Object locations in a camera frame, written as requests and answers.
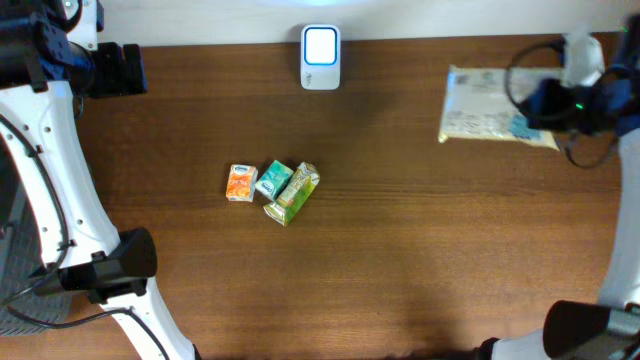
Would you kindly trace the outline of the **orange tissue pack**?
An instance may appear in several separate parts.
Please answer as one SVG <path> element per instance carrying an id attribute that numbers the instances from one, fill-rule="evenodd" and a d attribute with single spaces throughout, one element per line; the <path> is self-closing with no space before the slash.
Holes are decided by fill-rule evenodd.
<path id="1" fill-rule="evenodd" d="M 226 198 L 235 202 L 252 202 L 258 170 L 254 166 L 233 164 L 230 168 Z"/>

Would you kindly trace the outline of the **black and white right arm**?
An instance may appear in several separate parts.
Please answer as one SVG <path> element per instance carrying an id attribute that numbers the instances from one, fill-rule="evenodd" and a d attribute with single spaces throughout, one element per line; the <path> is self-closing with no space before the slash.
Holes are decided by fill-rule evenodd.
<path id="1" fill-rule="evenodd" d="M 544 79 L 510 103 L 531 129 L 593 136 L 610 131 L 621 164 L 621 200 L 607 275 L 594 304 L 560 300 L 544 326 L 512 339 L 491 338 L 474 359 L 636 359 L 639 356 L 639 17 L 629 16 L 612 64 L 589 84 Z"/>

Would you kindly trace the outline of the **teal tissue pack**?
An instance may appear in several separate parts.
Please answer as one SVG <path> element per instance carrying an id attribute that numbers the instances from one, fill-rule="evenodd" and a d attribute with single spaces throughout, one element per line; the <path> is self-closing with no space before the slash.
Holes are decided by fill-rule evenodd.
<path id="1" fill-rule="evenodd" d="M 274 160 L 266 172 L 256 182 L 256 190 L 271 201 L 274 201 L 287 186 L 294 171 Z"/>

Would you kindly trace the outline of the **green yellow drink carton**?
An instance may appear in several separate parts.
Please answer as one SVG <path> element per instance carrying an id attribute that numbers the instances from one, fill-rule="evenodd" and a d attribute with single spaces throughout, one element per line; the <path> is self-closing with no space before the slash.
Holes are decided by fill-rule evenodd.
<path id="1" fill-rule="evenodd" d="M 282 226 L 287 226 L 308 200 L 320 182 L 316 167 L 302 162 L 287 186 L 271 203 L 264 206 L 265 213 Z"/>

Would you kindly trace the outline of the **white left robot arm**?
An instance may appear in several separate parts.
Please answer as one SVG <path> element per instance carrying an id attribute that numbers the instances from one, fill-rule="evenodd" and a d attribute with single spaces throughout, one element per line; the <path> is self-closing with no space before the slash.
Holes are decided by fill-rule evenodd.
<path id="1" fill-rule="evenodd" d="M 1 5 L 1 136 L 35 216 L 34 295 L 83 293 L 144 359 L 195 359 L 160 294 L 148 230 L 118 230 L 97 195 L 76 120 L 86 98 L 143 94 L 140 48 L 99 42 L 98 1 Z"/>

